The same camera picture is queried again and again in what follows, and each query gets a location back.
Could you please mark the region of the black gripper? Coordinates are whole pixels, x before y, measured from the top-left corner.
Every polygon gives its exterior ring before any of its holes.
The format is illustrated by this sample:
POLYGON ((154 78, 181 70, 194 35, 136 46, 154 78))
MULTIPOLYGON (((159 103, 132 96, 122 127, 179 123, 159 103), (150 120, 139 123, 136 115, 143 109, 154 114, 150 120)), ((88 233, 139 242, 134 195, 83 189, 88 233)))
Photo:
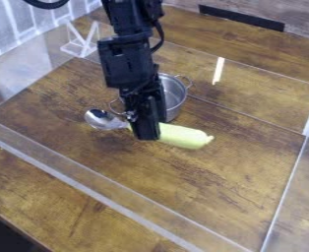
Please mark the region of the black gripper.
POLYGON ((114 35, 98 42, 106 83, 118 89, 135 137, 156 141, 159 122, 167 121, 164 87, 152 59, 151 32, 114 35))

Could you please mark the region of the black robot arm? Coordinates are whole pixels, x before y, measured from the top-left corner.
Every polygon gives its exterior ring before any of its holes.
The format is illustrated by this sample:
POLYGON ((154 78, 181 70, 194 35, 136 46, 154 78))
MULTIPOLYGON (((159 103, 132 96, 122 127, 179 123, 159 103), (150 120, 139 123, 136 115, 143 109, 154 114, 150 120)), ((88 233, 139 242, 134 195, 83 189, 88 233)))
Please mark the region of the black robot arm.
POLYGON ((115 35, 99 40, 110 88, 119 90, 124 116, 139 140, 160 138, 167 120, 164 88, 152 54, 164 43, 162 0, 102 0, 115 35))

